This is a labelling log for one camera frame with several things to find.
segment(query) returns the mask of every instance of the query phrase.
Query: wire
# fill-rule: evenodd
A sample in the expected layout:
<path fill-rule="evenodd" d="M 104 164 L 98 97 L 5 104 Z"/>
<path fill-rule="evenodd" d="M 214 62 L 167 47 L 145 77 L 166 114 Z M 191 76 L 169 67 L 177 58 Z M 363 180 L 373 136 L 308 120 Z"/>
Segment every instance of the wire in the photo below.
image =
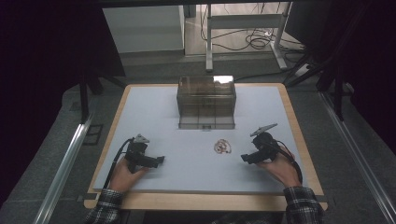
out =
<path fill-rule="evenodd" d="M 277 72 L 277 73 L 266 73 L 266 74 L 258 74 L 258 75 L 252 75 L 252 76 L 246 76 L 246 77 L 239 77 L 239 78 L 235 78 L 233 80 L 233 82 L 240 81 L 240 80 L 246 79 L 246 78 L 251 78 L 251 77 L 263 77 L 263 76 L 271 76 L 271 75 L 280 75 L 280 74 L 287 73 L 287 72 L 291 71 L 292 69 L 293 68 L 285 70 L 285 71 L 282 71 L 282 72 Z"/>

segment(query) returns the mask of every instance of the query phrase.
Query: gray floor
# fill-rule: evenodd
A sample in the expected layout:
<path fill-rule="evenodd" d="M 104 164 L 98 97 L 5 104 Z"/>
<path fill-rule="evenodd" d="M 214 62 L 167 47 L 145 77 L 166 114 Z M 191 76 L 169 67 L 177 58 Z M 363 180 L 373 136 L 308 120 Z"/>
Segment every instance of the gray floor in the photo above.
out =
<path fill-rule="evenodd" d="M 214 4 L 212 5 L 212 16 L 219 15 L 250 15 L 250 14 L 280 14 L 283 12 L 286 3 L 266 3 L 262 7 L 262 3 L 246 3 L 246 4 Z M 206 42 L 204 38 L 207 37 L 207 8 L 206 5 L 196 6 L 196 16 L 193 18 L 186 18 L 185 22 L 185 53 L 186 55 L 205 55 Z M 277 28 L 267 29 L 265 27 L 252 27 L 246 31 L 238 29 L 220 29 L 212 30 L 212 44 L 213 53 L 239 53 L 239 52 L 269 52 L 271 51 L 268 41 L 254 42 L 257 46 L 253 48 L 248 45 L 247 36 L 257 35 L 266 36 L 266 32 L 271 32 L 276 35 Z M 282 39 L 289 41 L 297 41 L 287 33 L 282 35 Z M 291 49 L 301 49 L 302 45 L 293 44 L 286 41 L 281 41 L 281 45 Z"/>
<path fill-rule="evenodd" d="M 124 55 L 122 61 L 128 77 L 120 79 L 126 83 L 177 83 L 179 76 L 205 74 L 204 57 L 186 58 L 178 53 L 173 56 L 170 53 L 164 55 Z M 134 57 L 145 58 L 145 63 L 131 63 Z M 276 71 L 276 61 L 268 55 L 250 55 L 246 59 L 241 55 L 216 56 L 215 60 L 216 74 L 241 77 L 264 74 L 267 69 L 271 73 Z M 241 82 L 281 82 L 284 77 L 284 74 L 263 75 L 242 79 Z M 315 89 L 317 79 L 312 77 L 294 88 L 289 88 L 288 93 L 319 180 L 329 200 L 326 223 L 386 223 Z M 97 145 L 81 147 L 49 223 L 81 223 L 88 212 L 80 197 L 85 195 L 90 184 L 122 95 L 121 88 L 106 80 L 102 80 L 102 83 L 105 92 L 97 96 L 99 103 L 92 121 L 92 125 L 103 125 L 102 133 Z M 78 126 L 78 102 L 78 87 L 64 94 L 63 107 L 57 120 L 35 159 L 3 204 L 0 223 L 31 223 L 34 220 Z M 392 171 L 396 168 L 395 156 L 347 98 L 344 99 L 344 115 L 354 137 L 363 146 L 362 151 L 372 164 L 377 178 L 394 199 L 396 177 Z M 85 142 L 94 140 L 94 137 L 87 137 Z M 133 212 L 133 215 L 134 221 L 130 223 L 140 223 L 144 212 Z"/>

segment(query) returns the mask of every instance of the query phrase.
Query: human hand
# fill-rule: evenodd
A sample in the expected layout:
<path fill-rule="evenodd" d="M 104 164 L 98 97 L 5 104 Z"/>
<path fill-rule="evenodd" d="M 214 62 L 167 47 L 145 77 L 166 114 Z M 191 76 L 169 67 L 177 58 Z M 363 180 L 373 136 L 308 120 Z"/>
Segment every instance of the human hand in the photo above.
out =
<path fill-rule="evenodd" d="M 128 161 L 122 158 L 116 165 L 111 176 L 109 189 L 118 192 L 128 191 L 148 170 L 148 167 L 142 167 L 132 174 L 128 169 Z"/>
<path fill-rule="evenodd" d="M 287 151 L 284 147 L 280 148 L 286 153 L 291 154 L 291 156 L 294 158 L 294 155 L 291 152 Z M 256 163 L 256 165 L 267 170 L 278 181 L 282 182 L 285 188 L 301 186 L 297 171 L 290 161 L 281 153 L 277 153 L 276 158 L 271 162 L 262 161 Z"/>

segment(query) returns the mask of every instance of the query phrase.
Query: sleeve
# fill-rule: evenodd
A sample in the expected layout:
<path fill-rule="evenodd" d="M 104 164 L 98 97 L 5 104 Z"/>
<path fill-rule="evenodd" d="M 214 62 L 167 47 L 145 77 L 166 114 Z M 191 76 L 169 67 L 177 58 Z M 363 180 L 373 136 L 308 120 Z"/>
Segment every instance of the sleeve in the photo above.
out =
<path fill-rule="evenodd" d="M 323 223 L 324 211 L 312 189 L 286 188 L 283 192 L 288 203 L 286 208 L 288 223 Z"/>
<path fill-rule="evenodd" d="M 98 204 L 85 218 L 86 224 L 118 223 L 123 194 L 112 189 L 103 189 Z"/>

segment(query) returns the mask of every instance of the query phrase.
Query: wooden frame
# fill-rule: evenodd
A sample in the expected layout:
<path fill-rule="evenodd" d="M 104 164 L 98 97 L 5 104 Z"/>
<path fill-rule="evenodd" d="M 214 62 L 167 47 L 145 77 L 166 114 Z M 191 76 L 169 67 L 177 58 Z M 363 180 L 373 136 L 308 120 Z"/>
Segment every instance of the wooden frame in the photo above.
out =
<path fill-rule="evenodd" d="M 120 114 L 124 108 L 129 91 L 133 87 L 164 87 L 176 86 L 176 84 L 148 84 L 148 85 L 129 85 L 122 95 L 119 108 L 111 125 L 107 140 L 102 151 L 102 155 L 93 174 L 88 194 L 96 194 L 94 200 L 85 200 L 84 205 L 87 208 L 94 208 L 101 190 L 93 189 L 93 183 L 100 171 L 105 160 L 114 132 L 120 120 Z M 294 141 L 298 148 L 301 160 L 304 164 L 306 181 L 310 188 L 318 196 L 323 196 L 323 190 L 318 181 L 315 167 L 312 163 L 308 149 L 305 144 L 303 134 L 294 110 L 291 106 L 290 98 L 284 85 L 280 83 L 254 83 L 254 84 L 235 84 L 239 86 L 275 86 L 278 88 L 282 98 L 283 105 L 289 119 Z M 320 203 L 323 209 L 327 209 L 327 203 Z M 208 194 L 208 193 L 143 193 L 128 192 L 124 196 L 122 209 L 140 209 L 140 210 L 194 210 L 194 211 L 285 211 L 286 200 L 284 196 L 275 195 L 252 195 L 252 194 Z"/>

